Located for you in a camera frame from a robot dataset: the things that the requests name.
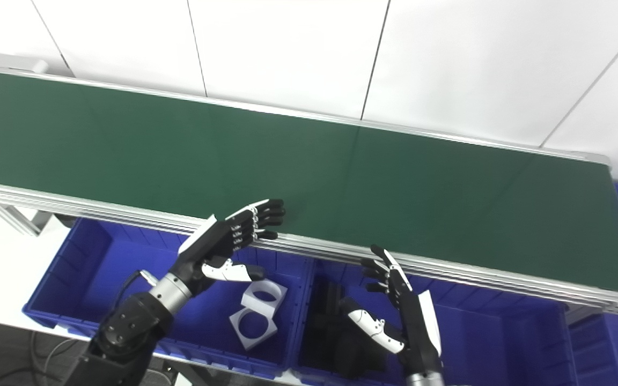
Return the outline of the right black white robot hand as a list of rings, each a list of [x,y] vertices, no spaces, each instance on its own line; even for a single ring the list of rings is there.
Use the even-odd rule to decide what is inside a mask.
[[[374,279],[365,287],[386,295],[398,311],[401,328],[377,318],[346,296],[340,310],[375,344],[398,357],[407,385],[444,385],[442,342],[429,291],[416,293],[402,266],[385,248],[370,246],[374,257],[363,257],[363,275]]]

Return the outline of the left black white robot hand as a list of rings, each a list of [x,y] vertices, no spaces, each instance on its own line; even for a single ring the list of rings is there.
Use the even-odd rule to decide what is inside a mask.
[[[187,296],[206,291],[216,281],[253,283],[265,279],[264,268],[233,262],[232,257],[258,240],[275,240],[272,227],[284,222],[281,199],[265,199],[246,205],[219,220],[211,216],[182,244],[169,269],[170,279],[187,289]]]

